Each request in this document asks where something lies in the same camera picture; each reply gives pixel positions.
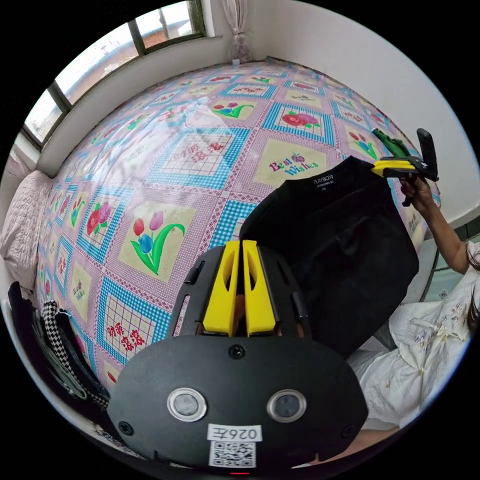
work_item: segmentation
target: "window frame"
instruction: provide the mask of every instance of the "window frame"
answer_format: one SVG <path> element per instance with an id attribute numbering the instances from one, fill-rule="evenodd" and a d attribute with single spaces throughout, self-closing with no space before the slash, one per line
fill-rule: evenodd
<path id="1" fill-rule="evenodd" d="M 42 152 L 44 149 L 45 145 L 47 142 L 50 140 L 52 135 L 54 134 L 55 130 L 59 127 L 59 125 L 62 123 L 64 118 L 72 111 L 72 109 L 75 107 L 76 104 L 82 101 L 84 97 L 86 97 L 92 90 L 94 90 L 98 85 L 100 85 L 102 82 L 110 78 L 111 75 L 116 74 L 126 66 L 130 65 L 132 62 L 138 61 L 141 57 L 145 57 L 146 55 L 149 55 L 153 52 L 157 52 L 158 50 L 165 49 L 167 47 L 170 47 L 172 45 L 180 44 L 183 42 L 188 42 L 191 40 L 197 40 L 197 39 L 202 39 L 206 38 L 207 35 L 207 29 L 205 26 L 205 20 L 204 20 L 204 13 L 203 13 L 203 8 L 202 8 L 202 0 L 185 0 L 187 1 L 187 8 L 188 8 L 188 15 L 190 17 L 190 22 L 192 25 L 193 31 L 196 33 L 191 33 L 190 35 L 183 35 L 179 36 L 177 38 L 167 38 L 165 41 L 158 43 L 157 45 L 153 45 L 149 48 L 145 46 L 144 39 L 142 35 L 140 34 L 139 27 L 137 25 L 137 19 L 134 18 L 133 20 L 130 20 L 126 22 L 128 25 L 128 29 L 130 30 L 130 35 L 133 41 L 133 44 L 135 46 L 135 49 L 137 51 L 137 56 L 135 58 L 132 58 L 122 65 L 120 65 L 118 68 L 115 70 L 112 70 L 108 72 L 104 77 L 102 77 L 98 82 L 96 82 L 94 85 L 92 85 L 89 89 L 87 89 L 74 103 L 71 103 L 66 95 L 62 92 L 60 89 L 58 83 L 56 80 L 52 82 L 52 84 L 47 88 L 48 93 L 50 96 L 53 98 L 53 101 L 56 103 L 57 107 L 60 109 L 61 114 L 58 117 L 58 119 L 55 121 L 53 126 L 50 128 L 48 133 L 45 135 L 45 138 L 43 140 L 40 140 L 30 129 L 27 127 L 27 125 L 24 123 L 22 128 L 20 129 L 20 132 L 26 137 L 28 141 L 32 144 L 34 148 L 36 148 L 39 152 Z M 165 30 L 165 33 L 168 35 L 168 30 L 167 30 L 167 25 L 165 23 L 165 19 L 162 21 L 163 28 Z"/>

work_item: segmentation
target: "woman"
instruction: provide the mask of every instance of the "woman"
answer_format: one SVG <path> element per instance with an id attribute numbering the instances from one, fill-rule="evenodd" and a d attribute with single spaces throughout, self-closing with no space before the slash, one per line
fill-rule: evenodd
<path id="1" fill-rule="evenodd" d="M 447 265 L 463 274 L 443 301 L 404 304 L 389 319 L 390 352 L 359 350 L 348 362 L 375 418 L 399 426 L 415 418 L 457 367 L 479 321 L 480 243 L 462 242 L 432 199 L 428 185 L 402 182 L 426 220 Z"/>

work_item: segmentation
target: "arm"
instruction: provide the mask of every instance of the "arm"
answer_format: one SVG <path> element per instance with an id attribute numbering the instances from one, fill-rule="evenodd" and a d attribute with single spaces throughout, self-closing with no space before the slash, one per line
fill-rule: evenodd
<path id="1" fill-rule="evenodd" d="M 411 204 L 425 219 L 446 264 L 455 272 L 464 274 L 469 268 L 467 245 L 445 220 L 427 183 L 417 177 L 413 185 L 405 180 L 401 180 L 401 184 L 403 194 L 411 199 Z"/>
<path id="2" fill-rule="evenodd" d="M 310 465 L 325 464 L 327 462 L 332 462 L 333 460 L 342 459 L 344 457 L 348 457 L 349 455 L 356 454 L 357 452 L 360 452 L 360 450 L 367 449 L 368 447 L 387 439 L 398 431 L 399 427 L 397 426 L 391 428 L 390 430 L 360 430 L 355 440 L 344 452 L 324 461 L 319 461 L 317 457 L 315 461 L 310 462 Z"/>
<path id="3" fill-rule="evenodd" d="M 424 218 L 446 264 L 455 272 L 464 274 L 469 268 L 467 245 L 459 239 L 436 204 Z"/>

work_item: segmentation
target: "dark hair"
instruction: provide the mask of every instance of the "dark hair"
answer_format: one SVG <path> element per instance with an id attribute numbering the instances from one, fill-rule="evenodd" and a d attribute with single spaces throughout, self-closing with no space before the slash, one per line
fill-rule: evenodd
<path id="1" fill-rule="evenodd" d="M 477 271 L 480 272 L 480 256 L 474 258 L 472 254 L 467 250 L 468 263 Z M 480 321 L 480 305 L 475 303 L 475 287 L 473 287 L 473 292 L 471 293 L 471 302 L 470 308 L 468 309 L 468 315 L 466 317 L 466 324 L 468 325 L 468 330 L 471 334 L 474 333 L 475 328 L 477 327 Z"/>

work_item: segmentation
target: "white blouse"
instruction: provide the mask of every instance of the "white blouse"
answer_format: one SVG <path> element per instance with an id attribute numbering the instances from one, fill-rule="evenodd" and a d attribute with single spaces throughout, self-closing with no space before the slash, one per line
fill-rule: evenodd
<path id="1" fill-rule="evenodd" d="M 478 258 L 480 243 L 469 243 L 468 250 Z M 368 418 L 403 426 L 443 388 L 470 339 L 467 314 L 474 287 L 475 303 L 480 305 L 480 272 L 470 266 L 445 300 L 397 308 L 389 320 L 396 350 L 350 357 Z"/>

